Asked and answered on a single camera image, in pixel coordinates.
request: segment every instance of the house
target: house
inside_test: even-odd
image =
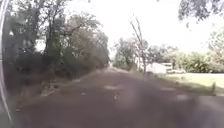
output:
[[[151,72],[155,74],[166,74],[168,70],[172,70],[172,63],[150,63],[146,67],[146,72]]]

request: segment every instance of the sky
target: sky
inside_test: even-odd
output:
[[[133,15],[138,17],[143,38],[149,45],[168,44],[178,46],[184,52],[205,52],[204,43],[215,29],[220,28],[223,19],[211,16],[196,23],[191,18],[178,20],[180,0],[73,0],[68,4],[70,13],[89,12],[102,23],[102,30],[109,37],[109,47],[119,38],[133,36],[129,21]]]

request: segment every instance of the white house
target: white house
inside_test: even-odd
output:
[[[147,65],[146,72],[152,72],[156,74],[166,74],[167,66],[154,62]]]

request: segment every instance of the road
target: road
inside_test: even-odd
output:
[[[223,106],[219,97],[110,69],[71,82],[15,117],[21,128],[223,128]]]

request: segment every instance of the grass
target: grass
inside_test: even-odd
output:
[[[205,87],[216,86],[224,88],[224,74],[167,74],[162,76],[167,80],[179,83],[194,83]]]

